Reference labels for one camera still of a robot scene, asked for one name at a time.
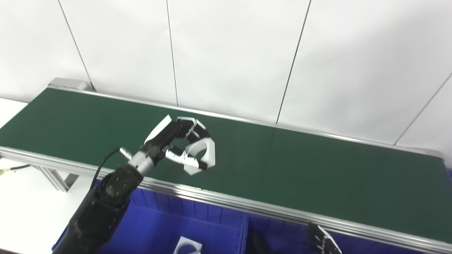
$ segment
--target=white object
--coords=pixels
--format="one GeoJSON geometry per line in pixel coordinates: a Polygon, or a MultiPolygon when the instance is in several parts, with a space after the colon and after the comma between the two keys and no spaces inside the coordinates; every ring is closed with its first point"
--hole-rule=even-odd
{"type": "Polygon", "coordinates": [[[166,117],[160,121],[159,124],[157,124],[157,126],[152,129],[152,131],[149,133],[149,135],[147,136],[147,138],[144,140],[144,144],[146,144],[146,142],[148,142],[149,140],[153,139],[155,136],[157,136],[157,134],[159,134],[163,129],[165,129],[165,127],[172,121],[170,115],[166,115],[166,117]]]}
{"type": "Polygon", "coordinates": [[[54,78],[49,85],[56,85],[60,87],[67,87],[77,90],[92,90],[92,87],[88,85],[86,82],[80,80],[71,80],[71,79],[63,79],[63,78],[54,78]]]}
{"type": "MultiPolygon", "coordinates": [[[[207,163],[207,168],[215,166],[215,142],[211,138],[203,138],[185,148],[185,151],[193,157],[203,150],[206,150],[206,153],[201,158],[201,161],[207,163]]],[[[184,170],[189,175],[194,175],[202,171],[198,167],[188,164],[184,164],[184,170]]]]}
{"type": "MultiPolygon", "coordinates": [[[[195,118],[178,117],[178,119],[189,120],[193,122],[193,127],[188,132],[187,136],[190,134],[190,132],[193,131],[196,125],[199,125],[202,128],[206,129],[206,127],[195,118]]],[[[163,120],[160,121],[160,123],[157,124],[157,126],[149,133],[144,143],[146,144],[147,141],[157,136],[157,134],[159,134],[171,121],[172,119],[170,115],[167,115],[165,118],[163,118],[163,120]]],[[[188,145],[181,155],[176,155],[170,149],[167,149],[165,152],[165,157],[176,163],[184,165],[185,172],[187,172],[189,175],[194,175],[202,171],[202,169],[199,168],[199,163],[195,156],[203,150],[206,150],[206,153],[201,158],[201,161],[207,164],[207,168],[215,166],[215,142],[212,140],[212,138],[203,138],[188,145]]]]}
{"type": "Polygon", "coordinates": [[[186,245],[191,245],[195,248],[196,251],[190,253],[190,254],[201,254],[202,244],[195,242],[191,239],[188,239],[186,237],[181,236],[179,239],[179,242],[177,243],[176,249],[174,250],[173,254],[178,254],[180,248],[186,245]]]}

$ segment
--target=robotic hand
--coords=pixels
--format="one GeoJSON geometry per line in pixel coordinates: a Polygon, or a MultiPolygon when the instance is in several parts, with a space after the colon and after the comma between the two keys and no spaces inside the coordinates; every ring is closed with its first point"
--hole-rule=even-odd
{"type": "Polygon", "coordinates": [[[314,244],[310,249],[319,254],[342,254],[333,237],[321,226],[308,222],[308,239],[314,244]]]}
{"type": "Polygon", "coordinates": [[[129,206],[132,191],[165,157],[183,164],[192,175],[215,165],[215,143],[197,119],[179,117],[172,121],[170,116],[165,117],[126,164],[88,192],[53,253],[92,254],[108,242],[129,206]],[[175,138],[186,138],[190,145],[185,150],[170,147],[175,138]],[[197,160],[194,155],[204,149],[205,155],[197,160]]]}

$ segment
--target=blue plastic crate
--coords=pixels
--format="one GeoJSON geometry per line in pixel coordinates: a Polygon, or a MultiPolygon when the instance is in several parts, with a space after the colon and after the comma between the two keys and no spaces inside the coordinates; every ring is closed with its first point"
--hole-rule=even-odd
{"type": "MultiPolygon", "coordinates": [[[[306,226],[250,215],[248,237],[253,231],[259,231],[271,251],[281,254],[316,254],[309,250],[311,242],[307,238],[306,226]]],[[[329,232],[343,253],[346,254],[422,254],[417,251],[392,245],[329,232]]]]}
{"type": "Polygon", "coordinates": [[[97,254],[171,254],[181,236],[201,243],[202,254],[242,254],[247,227],[245,213],[136,189],[113,237],[97,254]]]}
{"type": "MultiPolygon", "coordinates": [[[[248,238],[253,231],[264,235],[272,251],[314,254],[309,250],[305,226],[142,189],[132,193],[130,206],[112,239],[97,253],[171,254],[179,238],[185,236],[202,244],[202,254],[244,254],[247,247],[249,250],[248,238]]],[[[347,254],[420,254],[348,235],[330,234],[347,254]]],[[[180,254],[190,252],[181,249],[180,254]]]]}

